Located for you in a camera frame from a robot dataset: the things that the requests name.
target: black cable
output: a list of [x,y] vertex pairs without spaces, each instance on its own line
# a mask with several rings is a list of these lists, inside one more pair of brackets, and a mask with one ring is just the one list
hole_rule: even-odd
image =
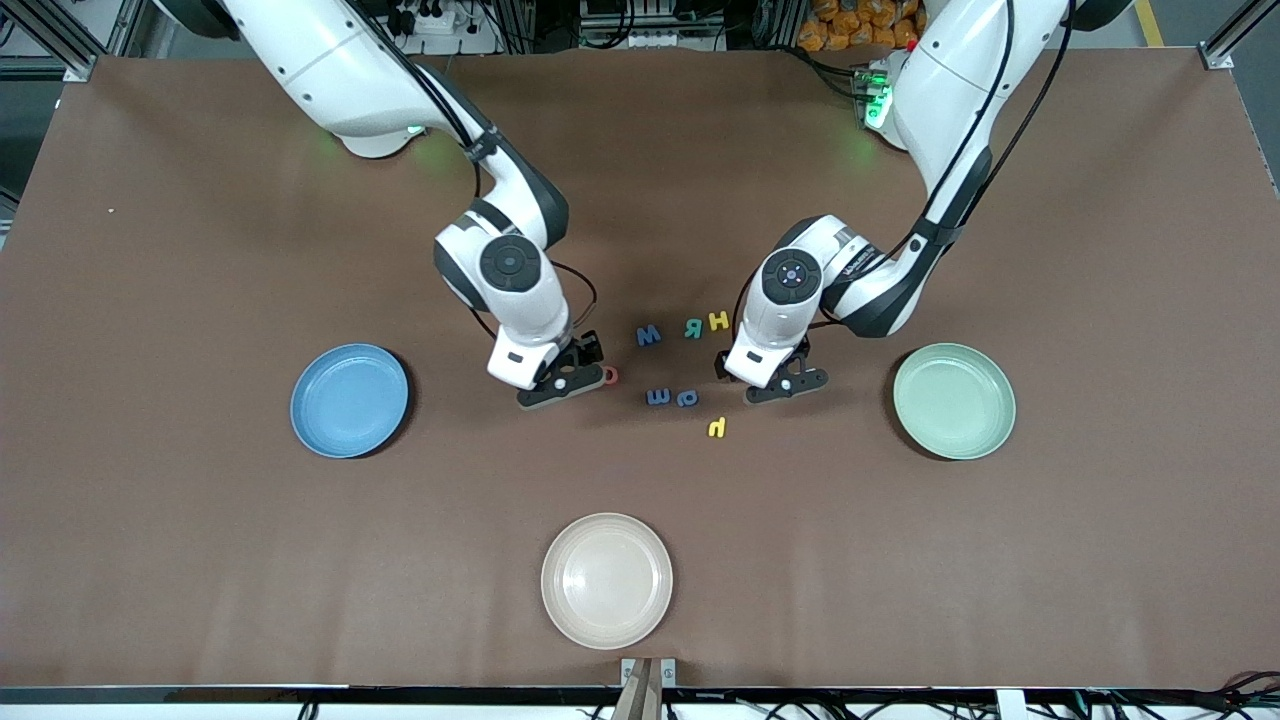
[[895,705],[895,703],[899,703],[899,702],[902,702],[902,701],[900,701],[900,700],[891,700],[891,701],[888,701],[888,702],[886,702],[883,705],[873,707],[867,715],[863,715],[863,720],[872,720],[872,717],[879,715],[881,711],[883,711],[886,707],[888,707],[891,705]]
[[1134,702],[1133,706],[1137,707],[1139,712],[1146,712],[1147,715],[1151,715],[1155,720],[1167,720],[1164,715],[1156,712],[1155,710],[1147,707],[1140,702]]
[[849,706],[845,705],[844,700],[835,697],[831,701],[818,698],[818,706],[827,711],[835,720],[864,720],[859,717]]
[[591,315],[591,311],[595,310],[595,304],[600,299],[600,293],[595,290],[595,283],[591,282],[591,278],[586,277],[585,274],[582,274],[577,269],[571,268],[571,266],[566,265],[564,263],[557,263],[556,260],[552,260],[552,265],[556,266],[556,268],[559,268],[559,269],[564,270],[566,273],[570,273],[570,274],[577,277],[577,279],[580,279],[584,283],[586,283],[586,288],[589,291],[591,291],[591,301],[586,304],[586,310],[582,310],[582,314],[579,315],[576,320],[573,320],[573,327],[576,328],[576,327],[581,325],[582,323],[585,323],[586,319]]
[[618,0],[621,8],[618,9],[618,29],[613,31],[613,37],[611,37],[604,45],[595,45],[585,37],[579,37],[579,42],[588,47],[594,47],[595,50],[611,50],[622,45],[622,42],[631,36],[631,31],[636,27],[636,6],[635,0]]
[[[991,90],[987,91],[987,99],[983,100],[982,106],[978,108],[978,114],[974,115],[973,123],[970,123],[969,126],[969,132],[965,133],[964,140],[960,142],[960,146],[956,147],[955,154],[951,155],[951,161],[947,163],[946,169],[942,170],[942,177],[938,178],[937,184],[934,184],[933,190],[929,191],[929,199],[924,201],[924,210],[920,213],[922,218],[929,213],[929,208],[933,206],[933,201],[937,200],[938,197],[938,191],[942,190],[942,186],[946,184],[947,178],[951,177],[952,170],[955,170],[956,163],[959,163],[960,156],[964,155],[964,149],[969,146],[969,141],[973,140],[974,133],[978,132],[978,126],[982,124],[982,119],[983,117],[986,117],[987,110],[991,108],[991,102],[996,99],[996,91],[1000,88],[1000,83],[1004,82],[1005,79],[1005,69],[1009,67],[1009,56],[1010,54],[1012,54],[1014,50],[1014,0],[1005,0],[1005,12],[1009,15],[1009,22],[1005,23],[1005,50],[1004,53],[1001,53],[1000,56],[1000,68],[996,70],[996,79],[995,82],[991,83]],[[977,205],[977,201],[970,202],[969,209],[972,210],[974,205]],[[906,243],[911,240],[913,234],[914,234],[913,231],[908,231],[906,234],[902,236],[902,240],[900,240],[899,243],[895,245],[892,250],[890,250],[884,255],[881,255],[874,263],[872,263],[861,272],[859,272],[856,275],[850,278],[850,282],[861,279],[878,270],[881,265],[887,263],[890,258],[897,255],[899,251],[906,246]]]
[[475,318],[477,323],[480,323],[480,327],[484,328],[484,332],[489,333],[489,340],[498,340],[498,333],[493,332],[493,329],[489,327],[489,323],[484,322],[484,318],[480,316],[480,313],[476,313],[475,307],[467,307],[467,310],[471,310],[471,316]]
[[356,13],[357,18],[365,20],[365,24],[369,26],[369,28],[381,41],[380,45],[389,49],[388,54],[392,56],[392,59],[399,64],[401,69],[407,72],[410,77],[413,78],[413,82],[416,82],[417,86],[422,88],[422,92],[425,92],[426,96],[431,100],[431,102],[434,102],[435,106],[440,110],[440,113],[444,115],[444,119],[448,120],[449,127],[453,128],[453,132],[458,136],[458,140],[462,143],[462,146],[470,147],[471,133],[467,132],[466,126],[463,126],[462,120],[458,119],[457,113],[453,111],[453,106],[449,105],[449,102],[440,95],[440,91],[434,85],[428,82],[426,78],[422,77],[422,73],[421,70],[419,70],[417,65],[415,65],[413,61],[410,60],[404,55],[404,53],[401,51],[401,49],[397,47],[396,44],[387,37],[387,33],[383,32],[383,26],[376,20],[374,20],[374,18],[371,18],[367,12],[365,12],[365,8],[360,4],[360,0],[347,0],[347,8],[349,8],[353,13]]
[[954,720],[969,720],[964,715],[960,715],[960,706],[959,705],[955,706],[955,708],[947,708],[947,707],[943,707],[943,706],[941,706],[941,705],[938,705],[936,702],[925,702],[924,705],[928,705],[929,707],[932,707],[934,710],[946,712],[947,715],[950,715],[951,717],[954,717]]
[[520,33],[512,33],[511,31],[507,29],[507,27],[504,24],[499,23],[493,17],[493,13],[489,12],[489,5],[486,3],[481,1],[480,3],[480,9],[484,10],[484,15],[485,15],[485,18],[489,19],[489,24],[493,26],[493,29],[495,32],[502,33],[502,40],[506,44],[506,47],[503,47],[503,53],[504,54],[507,54],[507,55],[512,54],[511,49],[512,49],[512,46],[516,45],[515,42],[512,42],[512,38],[524,40],[525,42],[527,42],[530,45],[534,44],[534,40],[531,37],[525,37],[525,36],[522,36]]
[[809,707],[805,706],[805,703],[799,700],[788,700],[786,702],[780,702],[777,706],[773,707],[773,710],[769,711],[768,715],[764,716],[764,720],[777,720],[780,717],[778,712],[781,712],[783,707],[788,707],[792,705],[804,711],[804,714],[808,715],[812,720],[822,720],[814,711],[809,710]]
[[308,693],[306,702],[298,708],[298,720],[316,720],[320,716],[320,703],[316,702],[315,693]]
[[1129,720],[1129,714],[1125,712],[1123,707],[1120,707],[1120,701],[1116,700],[1116,696],[1106,693],[1106,697],[1107,697],[1107,705],[1111,706],[1112,720]]
[[[721,36],[723,36],[726,32],[730,32],[730,31],[733,31],[733,29],[737,29],[737,28],[741,28],[741,27],[746,27],[748,24],[750,24],[750,22],[751,22],[751,19],[748,18],[748,19],[737,23],[737,24],[726,26],[724,24],[724,18],[721,17],[721,29],[719,29],[719,32],[716,33],[716,40],[712,40],[712,51],[714,53],[716,51],[716,46],[719,45]],[[724,50],[728,50],[728,37],[724,37]]]
[[[1220,694],[1239,693],[1240,688],[1249,687],[1253,683],[1257,683],[1258,680],[1266,680],[1268,678],[1280,678],[1280,671],[1253,673],[1253,674],[1247,675],[1247,676],[1244,676],[1244,678],[1242,678],[1242,679],[1239,679],[1239,680],[1236,680],[1236,682],[1234,682],[1234,683],[1231,683],[1229,685],[1224,685],[1221,689],[1217,691],[1217,693],[1220,693]],[[1260,691],[1258,693],[1252,693],[1252,694],[1263,694],[1263,693],[1270,693],[1270,692],[1275,692],[1275,689],[1272,688],[1272,689]]]
[[837,68],[835,65],[828,65],[826,63],[819,63],[818,60],[814,60],[813,56],[809,55],[809,51],[805,50],[804,47],[792,47],[791,45],[767,45],[764,47],[759,47],[759,50],[781,50],[782,53],[786,53],[787,55],[796,58],[797,60],[800,60],[801,63],[809,65],[815,70],[822,70],[824,73],[831,73],[833,76],[841,76],[841,77],[858,76],[856,70],[850,70],[847,68]]
[[983,181],[982,186],[978,187],[978,192],[973,196],[973,202],[969,204],[969,209],[965,210],[960,219],[960,224],[964,225],[969,222],[969,215],[973,214],[973,209],[978,206],[978,201],[982,196],[987,193],[987,188],[1000,174],[1000,169],[1005,167],[1005,160],[1009,159],[1009,154],[1014,151],[1018,146],[1018,141],[1023,138],[1023,133],[1027,132],[1027,126],[1032,123],[1032,118],[1039,110],[1041,102],[1044,101],[1044,96],[1048,95],[1048,88],[1053,85],[1053,78],[1057,77],[1057,69],[1062,67],[1062,58],[1066,56],[1066,46],[1071,41],[1071,24],[1075,20],[1075,0],[1068,0],[1066,4],[1066,28],[1062,31],[1062,44],[1057,49],[1057,56],[1053,58],[1053,65],[1048,69],[1048,76],[1044,77],[1044,85],[1041,86],[1039,95],[1036,96],[1036,101],[1032,102],[1030,109],[1027,110],[1027,115],[1023,117],[1021,124],[1018,126],[1018,132],[1014,133],[1012,140],[1005,146],[1005,151],[1000,154],[1000,160],[996,161],[996,167],[991,169],[991,174]]

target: cable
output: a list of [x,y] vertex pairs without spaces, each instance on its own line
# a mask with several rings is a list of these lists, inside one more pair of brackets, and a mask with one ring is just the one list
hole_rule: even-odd
[[764,716],[764,720],[777,720],[780,717],[778,712],[781,712],[783,707],[787,707],[787,706],[791,706],[791,705],[794,705],[794,706],[799,707],[800,710],[803,710],[804,714],[808,715],[812,720],[822,720],[820,717],[818,717],[818,715],[814,711],[812,711],[808,707],[805,707],[804,702],[800,702],[797,700],[788,700],[786,702],[780,702],[777,706],[773,707],[773,710],[769,711],[768,715]]
[[1257,683],[1258,680],[1266,680],[1268,678],[1280,678],[1280,673],[1277,673],[1277,671],[1271,671],[1271,673],[1253,673],[1253,674],[1245,675],[1244,678],[1240,678],[1239,680],[1236,680],[1236,682],[1234,682],[1234,683],[1231,683],[1229,685],[1222,687],[1217,692],[1221,693],[1221,694],[1266,694],[1266,693],[1271,693],[1271,692],[1275,692],[1277,688],[1270,688],[1270,689],[1260,691],[1260,692],[1256,692],[1256,693],[1240,693],[1239,692],[1240,688],[1249,687],[1253,683]]
[[[726,32],[731,32],[731,31],[735,31],[735,29],[739,29],[739,28],[742,28],[742,27],[746,27],[746,26],[748,26],[748,24],[750,24],[750,22],[751,22],[751,19],[750,19],[750,18],[748,18],[748,19],[745,19],[745,20],[742,20],[742,22],[737,23],[737,24],[732,24],[732,26],[726,26],[723,20],[724,20],[724,18],[722,17],[722,18],[721,18],[721,29],[719,29],[719,32],[717,32],[717,33],[716,33],[716,40],[713,40],[713,41],[712,41],[712,51],[713,51],[713,53],[716,51],[716,46],[717,46],[717,45],[719,45],[719,38],[721,38],[721,37],[722,37],[722,36],[723,36],[723,35],[724,35]],[[724,50],[728,50],[728,38],[727,38],[727,37],[724,38]]]
[[512,38],[522,40],[522,41],[525,41],[525,42],[527,42],[530,45],[534,44],[534,40],[530,38],[530,37],[525,37],[525,36],[522,36],[520,33],[512,33],[512,32],[509,32],[506,28],[506,26],[503,26],[502,23],[499,23],[493,17],[493,13],[489,12],[489,5],[486,3],[484,3],[483,0],[480,3],[480,9],[484,10],[485,17],[489,18],[489,24],[493,27],[494,33],[502,33],[502,41],[506,44],[506,46],[503,47],[503,54],[506,54],[506,55],[511,55],[512,54],[511,49],[516,45],[515,42],[512,42]]
[[[577,41],[581,42],[582,45],[586,45],[588,47],[594,47],[596,50],[611,50],[613,47],[617,47],[618,45],[622,45],[622,41],[630,37],[631,31],[635,29],[636,27],[635,0],[625,0],[625,1],[626,4],[622,5],[622,8],[618,10],[621,13],[618,15],[618,29],[613,31],[613,37],[611,37],[604,45],[595,45],[590,40],[586,40],[585,37],[581,36],[579,36]],[[623,0],[618,0],[618,3],[621,4],[623,3]]]
[[932,707],[934,710],[938,710],[941,712],[946,712],[947,715],[950,715],[955,720],[969,720],[964,715],[960,715],[960,706],[959,705],[955,706],[954,710],[952,708],[947,708],[947,707],[942,707],[941,705],[938,705],[936,702],[925,702],[924,705],[928,705],[929,707]]
[[298,708],[298,720],[316,720],[320,716],[320,703],[316,702],[315,692],[307,693],[306,702]]
[[[1075,3],[1075,0],[1068,0],[1068,1],[1071,3],[1073,5]],[[965,133],[964,140],[960,141],[960,146],[956,147],[955,154],[951,155],[951,161],[947,163],[946,169],[942,170],[942,177],[938,178],[937,184],[934,184],[933,190],[929,191],[929,199],[924,201],[924,210],[920,211],[922,218],[928,214],[929,208],[933,206],[933,201],[937,200],[938,197],[938,191],[942,190],[942,186],[946,184],[947,179],[951,177],[951,172],[955,170],[956,163],[959,163],[960,156],[964,155],[964,149],[969,146],[969,141],[973,140],[974,133],[978,132],[978,126],[982,124],[982,119],[987,115],[987,110],[991,108],[991,102],[996,99],[996,91],[1000,88],[1000,83],[1004,82],[1005,79],[1005,69],[1009,67],[1009,56],[1014,50],[1014,22],[1015,22],[1014,0],[1005,0],[1005,13],[1009,15],[1009,22],[1005,23],[1005,50],[1004,53],[1001,53],[1000,56],[1000,68],[996,70],[996,79],[995,82],[991,83],[991,90],[987,91],[987,99],[983,100],[982,106],[978,108],[978,114],[974,115],[973,123],[969,124],[969,132]],[[977,205],[977,200],[969,204],[969,209],[972,210],[974,205]],[[878,270],[881,265],[887,263],[893,255],[897,255],[899,251],[901,251],[902,247],[906,246],[906,243],[911,240],[913,234],[914,233],[911,231],[908,231],[906,234],[902,237],[902,240],[900,240],[899,243],[895,245],[892,250],[890,250],[884,255],[881,255],[878,259],[876,259],[874,263],[872,263],[865,269],[859,272],[856,275],[850,278],[850,282],[861,279]]]
[[457,113],[453,111],[453,106],[449,105],[449,102],[440,95],[440,91],[434,85],[428,82],[426,78],[422,77],[422,73],[421,70],[419,70],[417,65],[415,65],[407,56],[404,56],[404,53],[402,53],[401,49],[397,47],[396,44],[387,37],[387,35],[383,32],[383,26],[376,20],[374,20],[374,18],[371,18],[367,12],[365,12],[365,8],[360,5],[358,0],[347,0],[347,8],[351,9],[353,13],[356,13],[356,17],[365,20],[365,24],[379,37],[379,40],[381,40],[381,45],[389,46],[390,49],[389,55],[392,56],[392,59],[396,60],[401,65],[401,68],[410,74],[410,77],[413,78],[413,82],[416,82],[417,86],[422,88],[422,92],[425,92],[426,96],[431,100],[431,102],[435,104],[435,106],[444,115],[444,119],[448,120],[449,127],[452,127],[453,132],[457,133],[458,141],[462,143],[462,146],[470,147],[472,142],[471,133],[467,132],[466,126],[463,126],[462,120],[458,119]]
[[1000,154],[1000,160],[996,167],[991,169],[991,174],[983,181],[982,186],[978,187],[978,192],[973,196],[973,202],[969,204],[969,209],[965,210],[960,219],[960,224],[964,225],[969,222],[969,215],[973,214],[973,209],[978,206],[978,201],[982,196],[987,193],[987,188],[1000,174],[1000,169],[1005,167],[1005,160],[1009,159],[1009,154],[1014,151],[1018,146],[1018,141],[1023,138],[1023,133],[1027,132],[1027,126],[1032,123],[1032,118],[1039,110],[1041,102],[1044,101],[1044,96],[1048,95],[1048,88],[1053,85],[1053,78],[1057,77],[1057,69],[1062,67],[1062,58],[1066,56],[1066,46],[1071,41],[1071,24],[1075,20],[1075,0],[1068,0],[1066,4],[1066,28],[1062,31],[1062,44],[1057,49],[1057,56],[1053,58],[1053,65],[1048,69],[1048,76],[1044,77],[1044,85],[1041,86],[1039,95],[1036,96],[1036,101],[1032,102],[1030,109],[1027,110],[1027,115],[1023,117],[1021,124],[1018,126],[1018,132],[1014,133],[1012,140],[1005,146],[1005,151]]
[[582,314],[579,315],[576,320],[573,320],[573,327],[576,328],[582,323],[585,323],[586,319],[591,316],[591,313],[595,310],[595,304],[600,299],[600,293],[595,290],[595,283],[591,282],[591,278],[586,277],[581,272],[566,265],[564,263],[557,263],[556,260],[552,260],[552,265],[564,270],[566,273],[576,275],[577,279],[586,283],[586,288],[591,291],[591,301],[586,304],[586,310],[582,310]]
[[1135,702],[1133,703],[1133,706],[1137,707],[1139,712],[1146,712],[1147,715],[1151,715],[1155,720],[1167,720],[1164,715],[1156,712],[1155,710],[1147,707],[1146,705],[1142,705],[1140,702]]
[[888,701],[888,702],[886,702],[886,703],[883,703],[883,705],[879,705],[879,706],[877,706],[877,707],[872,708],[872,711],[870,711],[870,712],[868,712],[867,715],[863,715],[863,720],[870,720],[870,719],[872,719],[872,717],[874,717],[876,715],[879,715],[879,714],[881,714],[881,711],[886,710],[886,708],[887,708],[888,706],[891,706],[891,705],[896,705],[896,703],[899,703],[899,702],[902,702],[902,701],[901,701],[901,700],[891,700],[891,701]]
[[867,92],[852,92],[850,90],[845,90],[844,87],[832,82],[832,79],[823,73],[852,79],[858,77],[858,72],[849,70],[845,68],[837,68],[835,65],[828,65],[826,63],[819,63],[818,60],[814,60],[812,56],[809,56],[809,53],[806,53],[804,47],[791,47],[790,45],[768,45],[763,47],[763,50],[780,50],[800,60],[801,63],[809,65],[809,68],[813,69],[814,73],[817,73],[818,79],[820,79],[823,85],[826,85],[828,88],[831,88],[832,92],[840,95],[841,97],[846,97],[849,100],[872,100],[874,97],[873,95]]
[[458,12],[462,13],[463,15],[466,15],[468,20],[479,20],[480,19],[480,17],[475,14],[475,12],[476,12],[476,0],[471,0],[471,12],[470,13],[467,13],[466,10],[462,9],[462,3],[456,3],[454,5],[457,5]]
[[489,340],[498,340],[498,333],[493,332],[493,328],[489,327],[489,323],[484,322],[484,318],[480,316],[480,313],[476,313],[475,307],[467,306],[467,310],[471,310],[471,316],[475,318],[477,323],[480,323],[480,327],[484,328],[484,332],[489,333]]

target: floor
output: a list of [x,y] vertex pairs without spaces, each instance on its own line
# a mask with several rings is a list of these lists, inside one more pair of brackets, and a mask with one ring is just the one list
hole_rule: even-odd
[[[93,10],[86,22],[96,23],[96,15],[102,14],[97,9],[111,1],[83,0],[73,8]],[[1138,12],[1130,8],[1097,32],[1078,33],[1073,47],[1142,47],[1148,41],[1169,46],[1194,45],[1212,35],[1243,0],[1139,0],[1138,4],[1144,1],[1149,1],[1155,24],[1158,26],[1155,33],[1149,27],[1144,32]],[[20,33],[15,33],[10,42],[0,45],[0,55],[27,54],[27,44]],[[148,54],[184,59],[253,56],[244,44],[196,37],[183,29],[156,32]],[[1233,72],[1260,147],[1265,158],[1280,161],[1280,76],[1274,72],[1280,67],[1280,13],[1257,27],[1235,51],[1234,60]],[[61,83],[55,82],[0,82],[0,187],[19,195],[26,187],[60,91]],[[0,223],[12,215],[0,208]],[[4,227],[0,224],[0,247]]]

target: orange bag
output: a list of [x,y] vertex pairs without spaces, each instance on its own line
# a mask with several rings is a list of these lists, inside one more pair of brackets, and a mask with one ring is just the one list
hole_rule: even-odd
[[893,46],[893,31],[882,27],[872,29],[872,45]]
[[920,41],[920,36],[915,35],[915,23],[911,18],[902,18],[893,23],[893,46],[906,47],[911,41]]
[[878,28],[893,27],[897,19],[897,3],[893,0],[858,0],[858,19]]
[[836,17],[831,20],[831,31],[840,35],[852,35],[860,24],[863,23],[858,20],[856,12],[841,10],[836,13]]
[[827,23],[805,20],[804,24],[800,26],[800,35],[796,36],[796,45],[810,53],[817,53],[818,50],[822,50],[822,46],[826,44]]
[[812,0],[813,14],[822,22],[828,22],[840,12],[840,0]]
[[858,29],[849,36],[850,45],[870,45],[872,42],[872,26],[870,23],[863,23],[858,26]]

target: blue letter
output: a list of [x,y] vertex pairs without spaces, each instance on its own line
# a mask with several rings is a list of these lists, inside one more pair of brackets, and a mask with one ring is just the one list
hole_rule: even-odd
[[648,328],[636,328],[636,342],[640,343],[640,347],[644,347],[646,345],[662,342],[662,336],[658,334],[658,328],[650,324]]

